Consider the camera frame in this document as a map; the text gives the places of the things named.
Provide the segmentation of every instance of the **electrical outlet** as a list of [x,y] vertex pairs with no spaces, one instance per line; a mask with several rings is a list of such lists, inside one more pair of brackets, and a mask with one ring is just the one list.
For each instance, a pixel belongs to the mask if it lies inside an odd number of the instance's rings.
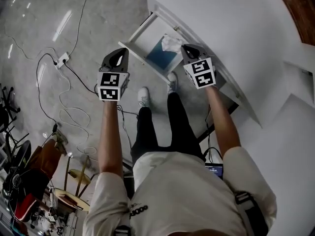
[[63,54],[59,60],[57,61],[57,65],[55,65],[56,69],[60,69],[63,66],[63,60],[65,59],[65,62],[67,62],[70,59],[70,56],[68,53]]

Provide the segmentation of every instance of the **gray floor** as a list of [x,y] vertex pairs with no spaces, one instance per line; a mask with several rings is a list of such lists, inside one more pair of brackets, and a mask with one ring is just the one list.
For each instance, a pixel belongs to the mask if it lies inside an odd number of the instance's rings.
[[[0,81],[2,86],[14,87],[15,102],[21,108],[15,124],[17,135],[29,132],[29,139],[34,149],[41,145],[45,138],[43,133],[50,134],[53,122],[46,118],[39,107],[35,70],[39,58],[45,52],[54,56],[53,47],[61,56],[70,52],[75,44],[78,21],[84,0],[6,0],[0,15]],[[56,35],[58,26],[65,15],[67,22],[60,34]],[[96,83],[97,71],[109,52],[119,48],[118,41],[127,41],[139,25],[148,17],[146,0],[87,0],[79,30],[77,46],[71,55],[69,65],[82,78],[90,89]],[[24,57],[12,40],[14,37],[26,55]],[[64,124],[60,120],[60,110],[63,108],[58,95],[67,89],[66,79],[62,78],[54,68],[49,57],[43,58],[44,72],[40,82],[40,95],[43,108],[47,114],[60,123],[61,131],[67,136],[69,145],[67,150],[74,154],[70,168],[81,168],[84,155],[76,149],[76,145],[84,142],[86,133],[77,128]],[[86,111],[91,122],[85,128],[89,133],[87,142],[79,146],[97,147],[102,116],[102,102],[92,93],[85,90],[77,78],[64,67],[62,72],[71,80],[72,88],[61,95],[67,107],[77,107]],[[137,91],[147,86],[153,103],[153,122],[157,139],[161,146],[168,146],[171,142],[170,125],[166,106],[166,84],[157,75],[149,71],[132,55],[129,56],[130,83],[120,102],[125,111],[137,112]],[[179,77],[182,102],[187,111],[190,124],[199,136],[205,131],[204,119],[207,115],[207,101],[203,90],[193,88],[184,70],[175,70]],[[85,127],[89,118],[79,110],[68,110],[73,120]],[[61,112],[61,119],[73,123]],[[137,119],[133,115],[125,114],[126,129],[131,142],[135,141]],[[124,157],[130,160],[130,148],[126,134],[122,127],[120,115],[120,131]],[[67,158],[63,157],[53,181],[56,187],[63,186]],[[97,162],[93,161],[93,168],[87,170],[91,176],[97,169]],[[90,199],[93,189],[88,189],[85,199]]]

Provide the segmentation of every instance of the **open drawer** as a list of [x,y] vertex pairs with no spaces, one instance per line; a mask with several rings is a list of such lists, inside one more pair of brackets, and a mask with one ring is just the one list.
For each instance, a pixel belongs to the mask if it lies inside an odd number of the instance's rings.
[[162,39],[167,34],[171,37],[186,41],[168,23],[152,13],[128,42],[119,42],[126,47],[142,63],[146,64],[167,83],[167,75],[183,60],[182,54],[162,50]]

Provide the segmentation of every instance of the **sleeve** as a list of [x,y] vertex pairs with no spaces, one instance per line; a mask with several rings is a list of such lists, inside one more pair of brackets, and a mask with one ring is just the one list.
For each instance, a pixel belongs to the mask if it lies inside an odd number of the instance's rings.
[[270,229],[277,216],[276,196],[248,152],[229,149],[223,158],[223,180],[233,192],[249,192],[258,203]]
[[83,235],[113,235],[125,213],[128,197],[124,181],[114,173],[101,173],[97,179],[90,211],[84,220]]

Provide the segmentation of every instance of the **white t-shirt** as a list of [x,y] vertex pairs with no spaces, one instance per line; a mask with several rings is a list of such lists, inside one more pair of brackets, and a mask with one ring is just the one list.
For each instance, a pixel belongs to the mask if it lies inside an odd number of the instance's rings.
[[241,147],[225,153],[223,181],[198,157],[178,152],[146,153],[133,171],[136,191],[131,201],[118,175],[99,175],[83,235],[113,235],[117,226],[130,223],[131,234],[137,236],[202,229],[244,236],[247,233],[235,205],[235,191],[253,195],[269,228],[276,218],[276,197]]

